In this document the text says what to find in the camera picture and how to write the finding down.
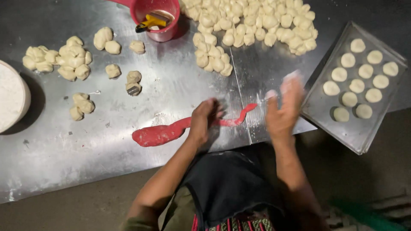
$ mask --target flattened dough round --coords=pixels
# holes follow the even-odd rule
[[[371,64],[379,64],[382,60],[383,54],[381,51],[374,50],[367,55],[367,61]]]
[[[344,106],[353,107],[358,103],[357,96],[352,92],[346,92],[342,95],[342,104]]]
[[[388,62],[383,66],[384,74],[388,76],[398,75],[398,65],[395,62]]]
[[[333,115],[337,122],[347,122],[350,119],[350,113],[343,107],[336,108]]]
[[[358,69],[358,75],[363,79],[371,78],[373,72],[374,72],[374,68],[372,68],[370,64],[363,64]]]
[[[365,98],[370,103],[377,103],[383,98],[383,94],[377,88],[371,88],[365,94]]]
[[[360,104],[356,109],[356,113],[361,119],[369,119],[372,116],[372,109],[366,104]]]
[[[365,44],[362,39],[354,39],[351,42],[351,51],[354,53],[361,53],[365,50]]]
[[[343,67],[346,67],[346,68],[347,67],[353,67],[355,63],[356,63],[356,58],[351,53],[345,53],[341,57],[341,65]]]
[[[338,95],[339,87],[334,81],[327,81],[323,85],[323,89],[326,95],[333,96]]]
[[[350,90],[355,93],[361,93],[364,91],[365,84],[360,79],[353,79],[350,84]]]
[[[344,82],[347,79],[347,71],[342,67],[337,67],[332,71],[331,78],[336,82]]]
[[[390,84],[390,80],[387,76],[379,74],[372,80],[374,87],[384,89]]]

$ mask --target red plastic container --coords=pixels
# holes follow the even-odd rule
[[[154,10],[164,10],[170,13],[174,20],[161,30],[147,30],[147,35],[158,42],[165,42],[177,33],[177,21],[180,17],[180,4],[178,0],[109,0],[130,8],[130,15],[136,25],[145,20],[145,16]]]

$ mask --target person's left hand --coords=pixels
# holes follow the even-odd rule
[[[208,128],[216,118],[223,116],[222,106],[216,98],[203,101],[191,115],[191,128],[187,140],[195,142],[198,146],[208,140]]]

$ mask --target metal table surface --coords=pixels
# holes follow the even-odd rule
[[[410,58],[407,41],[411,36],[407,29],[411,22],[406,20],[409,8],[399,3],[381,7],[384,1],[371,0],[305,2],[316,12],[317,49],[296,57],[280,43],[272,49],[260,42],[238,49],[225,47],[234,66],[228,78],[196,66],[192,44],[196,28],[187,20],[179,22],[181,31],[176,39],[157,43],[134,33],[128,8],[113,2],[0,2],[0,59],[20,72],[32,93],[27,116],[0,134],[0,203],[164,165],[187,132],[176,141],[150,148],[138,146],[131,133],[190,116],[208,97],[225,99],[226,118],[237,117],[248,103],[260,103],[242,125],[212,130],[210,151],[268,140],[265,107],[261,103],[265,92],[278,90],[282,77],[297,68],[305,74],[306,82],[348,20],[354,20]],[[94,33],[103,26],[114,30],[114,40],[123,47],[120,55],[110,55],[93,46]],[[58,50],[72,35],[79,36],[93,55],[91,74],[85,81],[70,83],[58,77],[56,71],[41,74],[23,67],[21,59],[28,46],[45,45]],[[132,39],[144,41],[145,54],[137,55],[128,49]],[[119,64],[123,74],[118,79],[107,78],[104,67],[110,63]],[[125,75],[130,70],[139,70],[143,75],[143,90],[137,97],[128,96],[125,91]],[[391,111],[411,106],[407,97],[411,81],[405,79]],[[90,95],[95,111],[79,122],[72,121],[68,112],[71,95],[96,90],[101,94]],[[313,125],[300,119],[294,132],[313,129]]]

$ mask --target baking tray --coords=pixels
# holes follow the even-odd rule
[[[334,68],[342,67],[341,56],[347,52],[351,52],[351,41],[356,38],[363,39],[366,46],[365,50],[361,53],[353,53],[356,58],[356,64],[354,67],[345,68],[348,73],[347,80],[344,82],[336,82],[341,91],[339,95],[326,95],[323,90],[323,84],[328,80],[332,80],[331,72]],[[362,64],[368,63],[367,55],[372,50],[381,51],[383,54],[383,60],[378,65],[372,65],[374,72],[371,78],[363,79],[358,75],[358,68]],[[395,77],[387,76],[390,80],[390,84],[385,89],[380,89],[383,94],[382,100],[377,103],[369,103],[365,99],[365,93],[368,89],[374,87],[372,80],[376,75],[385,75],[382,70],[383,65],[391,61],[397,63],[399,70],[398,75]],[[302,104],[302,115],[328,132],[331,136],[339,140],[358,155],[366,153],[384,118],[385,113],[388,110],[390,102],[399,87],[401,78],[407,69],[407,60],[399,53],[395,52],[385,43],[378,40],[354,22],[348,22],[331,53],[330,58]],[[349,85],[353,79],[363,80],[365,89],[362,93],[356,94],[358,98],[358,103],[356,106],[352,108],[345,107],[341,103],[341,97],[345,92],[350,91]],[[367,104],[371,106],[371,118],[360,119],[355,116],[355,109],[359,104]],[[336,107],[345,107],[348,110],[350,113],[350,119],[348,122],[336,122],[333,120],[331,115],[333,113],[333,109]]]

